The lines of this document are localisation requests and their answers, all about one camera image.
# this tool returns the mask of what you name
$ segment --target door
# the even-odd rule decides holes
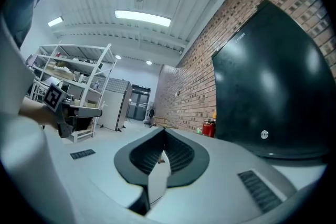
[[[128,118],[143,121],[146,116],[150,89],[133,85]]]

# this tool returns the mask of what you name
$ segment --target white shelf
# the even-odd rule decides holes
[[[44,61],[47,61],[47,59],[52,59],[55,61],[63,61],[63,62],[68,62],[71,64],[71,66],[74,68],[75,71],[78,71],[80,73],[84,74],[91,74],[93,69],[95,68],[96,65],[88,62],[83,62],[83,61],[75,61],[72,59],[67,59],[67,58],[61,58],[61,57],[53,57],[53,56],[48,56],[48,55],[37,55],[40,59],[43,59]]]
[[[33,66],[33,68],[34,68],[34,69],[37,69],[37,70],[39,70],[39,71],[41,71],[41,72],[43,72],[43,73],[45,73],[45,74],[47,74],[47,75],[49,75],[49,76],[55,77],[55,78],[57,78],[57,79],[59,79],[59,80],[62,80],[62,81],[67,82],[67,83],[69,83],[69,84],[72,84],[72,85],[74,85],[74,86],[77,86],[77,87],[80,87],[80,88],[83,88],[83,89],[85,89],[85,87],[86,87],[86,84],[85,84],[85,83],[79,83],[79,82],[76,82],[76,81],[73,81],[73,80],[69,80],[69,79],[63,78],[63,77],[61,77],[61,76],[58,76],[58,75],[56,75],[56,74],[54,74],[54,73],[49,72],[48,70],[44,70],[44,71],[43,71],[42,68],[39,68],[39,67],[36,67],[36,66]],[[94,90],[93,88],[89,88],[89,91],[91,91],[91,92],[95,92],[95,93],[101,95],[101,92],[96,91],[96,90]]]
[[[97,46],[84,46],[84,45],[72,45],[72,44],[51,44],[43,45],[41,48],[48,54],[51,55],[53,50],[56,47],[59,47],[62,52],[69,57],[76,57],[78,59],[87,59],[92,61],[98,61],[102,52],[106,47],[97,47]],[[114,57],[111,50],[108,50],[104,55],[102,62],[105,63],[115,63],[117,60]]]
[[[98,74],[102,74],[105,72],[109,72],[109,75],[114,68],[117,60],[114,57],[112,51],[111,51],[111,44],[107,44],[106,47],[97,47],[97,46],[82,46],[82,45],[73,45],[73,44],[51,44],[51,45],[43,45],[40,46],[38,51],[36,52],[37,58],[39,60],[42,60],[45,65],[50,64],[51,61],[63,61],[66,63],[69,63],[71,67],[69,67],[72,71],[78,71],[80,73],[88,74],[88,82],[85,83],[79,83],[72,81],[70,79],[63,78],[61,76],[58,76],[54,74],[52,71],[48,70],[45,66],[45,70],[36,66],[33,66],[34,69],[41,71],[40,77],[42,78],[44,74],[47,74],[49,76],[55,77],[59,80],[62,80],[64,83],[68,83],[77,87],[80,87],[83,89],[83,93],[80,98],[79,106],[85,106],[86,97],[89,91],[94,92],[99,95],[98,100],[98,107],[101,103],[102,95],[104,94],[108,82],[108,78],[105,79],[105,83],[102,87],[102,91],[99,92],[97,90],[94,90],[93,88],[90,88],[90,85],[93,83],[94,77]],[[99,69],[99,66],[101,63],[109,63],[112,64],[110,69],[101,71]],[[80,132],[74,132],[74,142],[77,142],[78,138],[94,134],[96,121],[94,121],[92,130],[83,130]]]

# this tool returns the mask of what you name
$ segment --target person's hand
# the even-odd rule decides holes
[[[19,115],[33,119],[38,124],[50,125],[58,129],[56,116],[44,104],[25,97],[20,107]]]

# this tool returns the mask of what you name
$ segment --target ceiling lamp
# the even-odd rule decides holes
[[[163,26],[169,26],[171,20],[161,16],[156,16],[142,12],[131,12],[129,10],[115,10],[114,14],[119,19],[141,20],[143,22],[154,23]]]
[[[59,24],[61,22],[63,22],[63,18],[62,17],[58,17],[55,20],[52,20],[51,22],[48,22],[48,25],[51,27],[51,26]]]

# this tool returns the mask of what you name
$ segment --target red container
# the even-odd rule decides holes
[[[203,123],[203,129],[202,129],[202,134],[209,136],[209,137],[214,137],[215,136],[215,131],[216,131],[216,122],[215,121],[204,121]]]

